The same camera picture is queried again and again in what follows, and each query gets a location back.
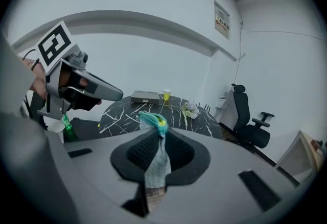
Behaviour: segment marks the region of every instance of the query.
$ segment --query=framed picture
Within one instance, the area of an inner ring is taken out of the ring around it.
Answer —
[[[229,40],[229,14],[215,2],[215,29]]]

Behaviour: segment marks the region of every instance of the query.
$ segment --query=round table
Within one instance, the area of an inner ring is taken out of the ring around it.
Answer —
[[[170,96],[168,101],[164,101],[162,96],[162,94],[159,95],[160,102],[158,105],[132,103],[131,96],[110,105],[101,117],[101,137],[112,137],[139,130],[139,121],[137,121],[136,116],[140,111],[148,111],[161,114],[166,118],[170,127],[223,139],[218,122],[203,108],[198,106],[200,113],[197,118],[187,117],[185,119],[181,112],[181,106],[187,100]]]

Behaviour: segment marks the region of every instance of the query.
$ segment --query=hand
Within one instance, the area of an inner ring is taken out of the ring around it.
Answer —
[[[28,69],[31,69],[34,60],[25,59],[23,60],[23,63],[27,66]],[[31,91],[36,92],[39,96],[41,96],[43,99],[46,99],[46,88],[45,88],[45,72],[43,69],[43,66],[41,63],[37,63],[32,71],[34,75],[36,76],[33,84],[30,87]],[[69,71],[62,70],[59,78],[59,87],[66,86],[68,84],[68,80],[71,73]],[[88,80],[81,78],[80,85],[83,87],[86,87],[88,83]]]

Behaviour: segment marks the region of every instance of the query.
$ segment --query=green bottle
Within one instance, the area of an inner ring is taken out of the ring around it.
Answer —
[[[73,130],[73,126],[69,121],[66,114],[62,116],[62,122],[65,124],[65,129],[63,129],[63,142],[73,142],[78,141],[78,137]]]

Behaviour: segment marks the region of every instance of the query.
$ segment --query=paper cup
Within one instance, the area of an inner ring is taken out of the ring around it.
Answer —
[[[163,100],[164,101],[168,101],[169,100],[170,93],[171,93],[171,90],[169,90],[169,89],[163,90]]]

